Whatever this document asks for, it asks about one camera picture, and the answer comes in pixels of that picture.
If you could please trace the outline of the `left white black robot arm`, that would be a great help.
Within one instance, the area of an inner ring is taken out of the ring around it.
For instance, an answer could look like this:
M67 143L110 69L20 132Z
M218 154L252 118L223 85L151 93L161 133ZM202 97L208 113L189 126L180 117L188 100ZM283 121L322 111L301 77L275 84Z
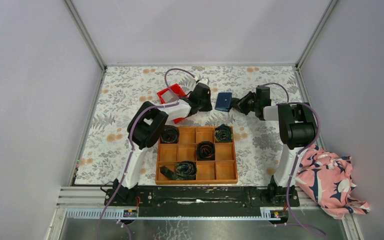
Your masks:
M178 96L175 101L163 104L144 102L127 128L130 152L114 190L116 199L124 206L134 202L133 189L139 182L140 165L147 149L158 142L166 122L212 109L210 87L202 82L196 83L188 97Z

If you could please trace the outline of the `red plastic bin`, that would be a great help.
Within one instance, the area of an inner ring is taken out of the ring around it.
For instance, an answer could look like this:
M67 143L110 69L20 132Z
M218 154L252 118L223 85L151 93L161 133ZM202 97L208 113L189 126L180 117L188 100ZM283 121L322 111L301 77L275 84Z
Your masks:
M186 93L183 91L183 89L179 86L178 83L175 83L170 86L170 89L177 94L178 97L184 97L186 96ZM156 93L158 96L161 104L171 103L175 101L175 98L171 94L168 88L165 88L159 92Z

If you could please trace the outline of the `navy blue card holder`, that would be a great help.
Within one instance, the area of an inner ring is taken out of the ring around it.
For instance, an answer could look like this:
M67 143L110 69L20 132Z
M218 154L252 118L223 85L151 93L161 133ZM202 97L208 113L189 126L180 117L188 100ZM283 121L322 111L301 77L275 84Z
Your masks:
M232 102L231 92L219 92L216 98L214 109L221 112L229 112Z

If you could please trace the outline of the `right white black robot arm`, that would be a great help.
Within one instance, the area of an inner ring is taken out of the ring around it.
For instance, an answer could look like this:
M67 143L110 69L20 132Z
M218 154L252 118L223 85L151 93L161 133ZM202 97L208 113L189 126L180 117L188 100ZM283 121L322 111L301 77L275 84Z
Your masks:
M242 98L232 98L230 107L247 115L250 112L261 121L278 122L279 136L283 143L278 169L267 185L267 201L273 206L281 205L295 184L299 161L304 151L318 138L319 120L307 102L286 102L272 105L268 84L259 85L255 92Z

